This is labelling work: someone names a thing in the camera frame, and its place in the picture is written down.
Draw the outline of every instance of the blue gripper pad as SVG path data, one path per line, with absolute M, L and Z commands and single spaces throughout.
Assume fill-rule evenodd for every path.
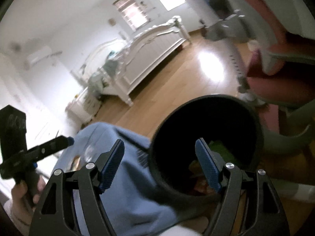
M 98 188 L 102 193 L 111 187 L 111 183 L 114 180 L 124 154 L 124 142 L 118 139 L 109 152 L 102 153 L 96 160 L 95 164 L 100 171 L 100 184 Z
M 213 188 L 216 193 L 220 193 L 222 189 L 220 184 L 220 171 L 210 156 L 208 146 L 203 139 L 196 141 L 195 152 L 209 186 Z

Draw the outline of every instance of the chair seat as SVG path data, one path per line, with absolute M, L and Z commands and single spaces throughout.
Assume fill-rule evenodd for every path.
M 259 50 L 254 51 L 247 70 L 251 90 L 270 102 L 299 107 L 315 99 L 315 66 L 286 62 L 275 75 L 262 71 Z

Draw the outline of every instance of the white bed frame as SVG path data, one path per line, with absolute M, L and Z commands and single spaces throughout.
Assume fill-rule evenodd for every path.
M 121 70 L 105 87 L 102 94 L 117 95 L 129 106 L 133 105 L 129 93 L 171 52 L 190 36 L 179 16 L 167 23 L 153 26 L 137 35 L 131 42 L 114 39 L 99 45 L 86 59 L 85 71 L 80 79 L 88 83 L 90 76 L 104 65 L 112 50 L 123 48 Z

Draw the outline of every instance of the sunlight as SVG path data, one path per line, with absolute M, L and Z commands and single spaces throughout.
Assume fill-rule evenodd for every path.
M 214 82 L 224 80 L 224 68 L 217 56 L 213 53 L 200 52 L 198 59 L 201 69 L 207 77 Z

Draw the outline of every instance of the hand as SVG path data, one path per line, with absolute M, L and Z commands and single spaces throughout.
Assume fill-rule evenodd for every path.
M 37 190 L 38 194 L 35 194 L 33 197 L 33 202 L 34 204 L 37 204 L 40 198 L 41 193 L 43 192 L 44 188 L 46 186 L 45 181 L 43 178 L 40 176 L 37 184 Z M 12 212 L 14 215 L 24 222 L 27 225 L 31 224 L 32 221 L 32 214 L 30 214 L 27 211 L 27 208 L 25 207 L 23 197 L 27 193 L 27 185 L 26 182 L 21 180 L 19 184 L 16 184 L 12 190 Z

